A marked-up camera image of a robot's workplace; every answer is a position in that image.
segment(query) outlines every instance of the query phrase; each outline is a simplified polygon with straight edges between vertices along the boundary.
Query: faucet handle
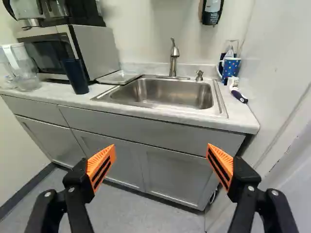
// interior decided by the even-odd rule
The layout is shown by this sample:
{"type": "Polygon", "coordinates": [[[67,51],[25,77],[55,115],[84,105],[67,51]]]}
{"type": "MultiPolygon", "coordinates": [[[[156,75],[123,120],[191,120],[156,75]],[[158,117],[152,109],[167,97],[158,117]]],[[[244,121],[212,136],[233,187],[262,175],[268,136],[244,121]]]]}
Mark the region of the faucet handle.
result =
{"type": "Polygon", "coordinates": [[[196,73],[195,80],[196,81],[203,81],[203,73],[204,72],[202,70],[198,69],[195,71],[195,73],[196,73]]]}
{"type": "Polygon", "coordinates": [[[175,44],[174,37],[171,37],[171,41],[172,41],[171,57],[179,57],[179,49],[177,48],[175,44]]]}

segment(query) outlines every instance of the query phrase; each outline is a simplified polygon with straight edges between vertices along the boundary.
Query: glass pitcher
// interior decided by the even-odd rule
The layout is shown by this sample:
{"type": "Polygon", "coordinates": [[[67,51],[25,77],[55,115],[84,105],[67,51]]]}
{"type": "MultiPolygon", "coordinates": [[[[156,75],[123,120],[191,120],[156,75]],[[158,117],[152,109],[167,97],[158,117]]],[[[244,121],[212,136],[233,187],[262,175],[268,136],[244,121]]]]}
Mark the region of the glass pitcher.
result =
{"type": "Polygon", "coordinates": [[[20,91],[31,91],[40,87],[37,68],[28,56],[24,43],[3,45],[0,50],[7,58],[7,70],[11,70],[20,91]]]}
{"type": "Polygon", "coordinates": [[[6,58],[3,49],[0,49],[0,87],[2,89],[14,89],[17,87],[14,81],[9,61],[6,58]]]}

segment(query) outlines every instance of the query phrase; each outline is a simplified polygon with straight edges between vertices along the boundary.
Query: navy blue cup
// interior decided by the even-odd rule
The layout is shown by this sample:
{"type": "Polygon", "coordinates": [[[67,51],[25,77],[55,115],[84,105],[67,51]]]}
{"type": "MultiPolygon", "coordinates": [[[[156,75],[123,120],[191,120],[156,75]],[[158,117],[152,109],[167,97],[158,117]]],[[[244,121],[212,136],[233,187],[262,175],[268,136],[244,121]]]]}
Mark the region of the navy blue cup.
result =
{"type": "Polygon", "coordinates": [[[62,61],[63,67],[70,84],[77,95],[89,92],[86,75],[82,68],[80,59],[67,59],[62,61]]]}

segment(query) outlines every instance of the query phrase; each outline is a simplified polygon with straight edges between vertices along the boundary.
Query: drawer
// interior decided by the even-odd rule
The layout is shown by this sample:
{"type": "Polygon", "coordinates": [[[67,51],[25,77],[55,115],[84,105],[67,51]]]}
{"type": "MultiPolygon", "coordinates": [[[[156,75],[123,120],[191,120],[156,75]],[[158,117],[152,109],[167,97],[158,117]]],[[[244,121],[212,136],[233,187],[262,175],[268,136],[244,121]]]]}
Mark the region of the drawer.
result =
{"type": "Polygon", "coordinates": [[[207,143],[234,156],[245,135],[164,121],[59,106],[74,129],[205,157],[207,143]]]}
{"type": "Polygon", "coordinates": [[[56,104],[2,96],[14,114],[42,120],[56,125],[68,126],[56,104]]]}

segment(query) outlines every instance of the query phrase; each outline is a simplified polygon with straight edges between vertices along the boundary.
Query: countertop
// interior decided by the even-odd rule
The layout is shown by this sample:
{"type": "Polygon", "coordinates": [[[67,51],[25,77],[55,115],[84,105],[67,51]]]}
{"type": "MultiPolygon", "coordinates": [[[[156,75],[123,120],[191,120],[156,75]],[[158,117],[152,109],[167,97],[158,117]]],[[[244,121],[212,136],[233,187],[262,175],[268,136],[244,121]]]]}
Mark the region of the countertop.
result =
{"type": "Polygon", "coordinates": [[[96,95],[113,88],[115,85],[93,84],[89,86],[89,93],[76,95],[69,84],[48,82],[42,82],[41,84],[41,88],[31,92],[20,92],[15,89],[0,89],[0,94],[70,107],[163,120],[239,133],[256,134],[259,130],[259,123],[247,104],[243,104],[235,99],[230,94],[228,87],[223,86],[221,83],[219,83],[219,89],[225,103],[228,118],[209,117],[202,114],[196,115],[182,113],[175,110],[159,110],[90,100],[96,95]]]}

